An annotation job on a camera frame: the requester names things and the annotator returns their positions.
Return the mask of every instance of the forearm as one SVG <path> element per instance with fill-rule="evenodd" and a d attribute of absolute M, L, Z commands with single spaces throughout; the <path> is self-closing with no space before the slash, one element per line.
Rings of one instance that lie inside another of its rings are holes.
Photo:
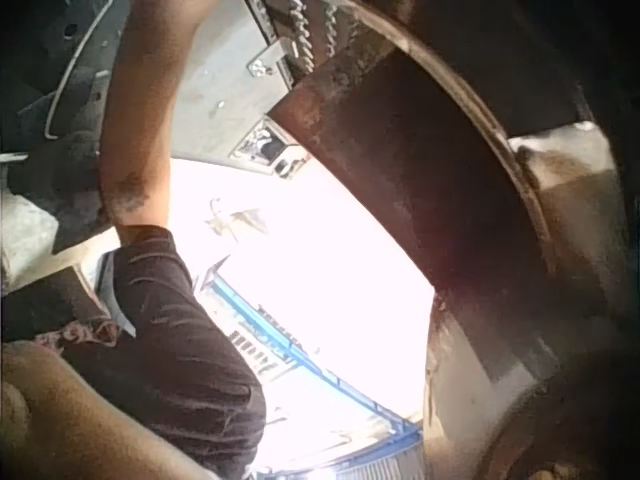
<path fill-rule="evenodd" d="M 198 22 L 138 0 L 113 71 L 100 145 L 106 210 L 117 227 L 165 226 L 171 120 Z"/>

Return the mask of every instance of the bolt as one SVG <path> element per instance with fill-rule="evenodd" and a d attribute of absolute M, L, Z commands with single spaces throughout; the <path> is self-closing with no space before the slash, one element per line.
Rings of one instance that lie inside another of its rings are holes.
<path fill-rule="evenodd" d="M 265 66 L 262 60 L 256 60 L 249 67 L 251 73 L 253 73 L 256 77 L 264 77 L 265 75 L 271 75 L 269 73 L 269 69 Z"/>

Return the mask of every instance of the blue metal frame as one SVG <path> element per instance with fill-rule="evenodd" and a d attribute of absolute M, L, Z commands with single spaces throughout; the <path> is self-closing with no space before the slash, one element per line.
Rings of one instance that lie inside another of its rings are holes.
<path fill-rule="evenodd" d="M 413 423 L 371 400 L 338 376 L 316 365 L 302 349 L 294 345 L 291 340 L 271 325 L 271 323 L 269 323 L 269 321 L 265 319 L 260 312 L 253 308 L 249 302 L 242 298 L 219 275 L 215 275 L 213 279 L 213 287 L 214 290 L 224 298 L 236 312 L 242 315 L 249 325 L 261 334 L 265 335 L 275 347 L 286 352 L 286 354 L 293 358 L 299 365 L 307 368 L 316 377 L 328 383 L 337 391 L 352 399 L 358 405 L 361 405 L 370 412 L 387 420 L 395 432 L 411 434 L 420 430 L 420 428 Z"/>
<path fill-rule="evenodd" d="M 353 471 L 356 468 L 370 466 L 384 459 L 395 457 L 402 452 L 406 452 L 407 450 L 414 448 L 416 445 L 422 445 L 422 443 L 423 439 L 421 429 L 412 432 L 397 433 L 371 447 L 360 450 L 348 457 L 339 458 L 327 464 L 317 465 L 305 470 L 259 474 L 258 479 L 300 479 L 305 478 L 305 476 L 311 474 L 315 470 L 324 470 L 328 468 L 332 469 L 336 474 L 344 472 L 345 470 Z"/>

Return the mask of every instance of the chain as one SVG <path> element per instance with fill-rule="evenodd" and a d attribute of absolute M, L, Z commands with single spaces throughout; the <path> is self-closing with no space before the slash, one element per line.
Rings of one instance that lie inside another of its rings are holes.
<path fill-rule="evenodd" d="M 329 54 L 329 58 L 333 57 L 336 54 L 336 48 L 338 46 L 338 20 L 336 18 L 337 11 L 338 7 L 336 7 L 335 5 L 327 5 L 325 10 L 326 20 L 324 24 L 327 28 L 327 51 Z"/>
<path fill-rule="evenodd" d="M 313 72 L 315 67 L 313 51 L 309 38 L 311 32 L 309 32 L 309 20 L 305 17 L 305 10 L 307 6 L 303 3 L 303 0 L 291 0 L 290 15 L 293 17 L 293 22 L 296 28 L 296 42 L 301 52 L 301 60 L 304 63 L 307 73 Z"/>
<path fill-rule="evenodd" d="M 347 38 L 347 46 L 353 44 L 353 42 L 358 38 L 360 33 L 362 33 L 362 24 L 355 17 L 349 17 L 349 36 Z"/>

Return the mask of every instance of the curved metal rim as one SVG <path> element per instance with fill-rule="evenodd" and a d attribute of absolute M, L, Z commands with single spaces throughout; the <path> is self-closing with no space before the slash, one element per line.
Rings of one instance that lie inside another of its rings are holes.
<path fill-rule="evenodd" d="M 357 18 L 409 55 L 433 77 L 462 109 L 498 157 L 502 167 L 516 187 L 533 223 L 547 270 L 549 273 L 555 274 L 557 266 L 556 254 L 540 200 L 517 163 L 502 125 L 475 91 L 430 47 L 409 32 L 401 23 L 389 18 L 374 7 L 366 5 L 362 0 L 325 1 L 340 7 L 347 14 Z"/>

